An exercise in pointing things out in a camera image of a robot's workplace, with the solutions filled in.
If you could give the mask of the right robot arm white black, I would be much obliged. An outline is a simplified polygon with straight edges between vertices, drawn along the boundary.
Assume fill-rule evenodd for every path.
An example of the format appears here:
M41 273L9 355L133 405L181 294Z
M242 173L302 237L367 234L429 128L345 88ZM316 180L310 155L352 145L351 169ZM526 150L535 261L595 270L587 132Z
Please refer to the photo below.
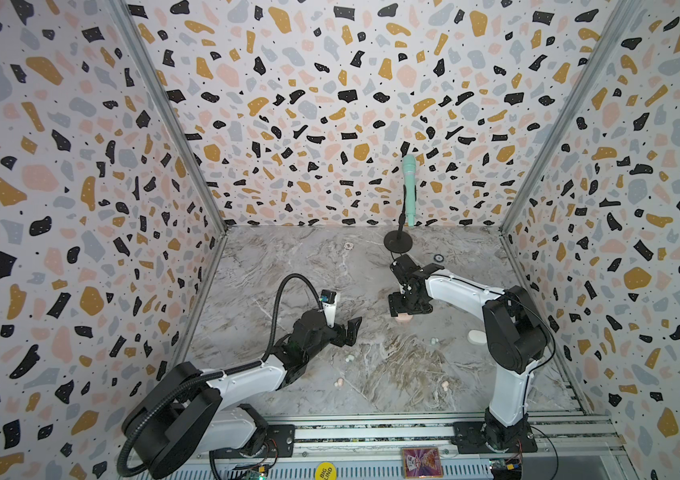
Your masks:
M399 284L389 295L393 317L430 314L431 303L442 301L483 320L484 329L469 336L487 347L496 364L494 392L482 426L457 443L495 452L521 447L531 433L527 410L533 379L549 360L545 354L555 354L553 336L528 292L483 285L434 263L421 267L406 254L393 260L391 271Z

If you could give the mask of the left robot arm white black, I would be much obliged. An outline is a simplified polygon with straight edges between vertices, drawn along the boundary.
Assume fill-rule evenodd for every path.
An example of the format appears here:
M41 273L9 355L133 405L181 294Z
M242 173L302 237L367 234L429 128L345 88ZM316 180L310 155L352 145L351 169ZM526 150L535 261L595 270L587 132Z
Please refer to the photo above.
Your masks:
M362 322L356 317L330 325L323 311L313 309L268 349L265 360L223 370L202 370L190 361L176 365L123 421L117 473L162 479L199 451L256 455L269 425L248 399L291 385L326 347L355 345Z

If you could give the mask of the pink white earbud case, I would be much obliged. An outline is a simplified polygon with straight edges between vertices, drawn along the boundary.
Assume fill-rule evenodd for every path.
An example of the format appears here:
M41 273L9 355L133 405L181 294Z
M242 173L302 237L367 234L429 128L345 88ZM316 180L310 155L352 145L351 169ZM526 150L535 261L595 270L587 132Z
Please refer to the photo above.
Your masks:
M400 314L395 317L395 320L401 324L409 323L412 319L413 316L408 314Z

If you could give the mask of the white earbud charging case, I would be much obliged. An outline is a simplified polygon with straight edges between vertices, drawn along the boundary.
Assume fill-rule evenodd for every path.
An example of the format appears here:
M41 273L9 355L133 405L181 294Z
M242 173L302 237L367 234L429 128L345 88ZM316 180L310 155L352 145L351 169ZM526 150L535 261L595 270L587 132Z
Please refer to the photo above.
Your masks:
M485 332L480 330L471 330L468 334L468 340L474 345L486 345L487 335Z

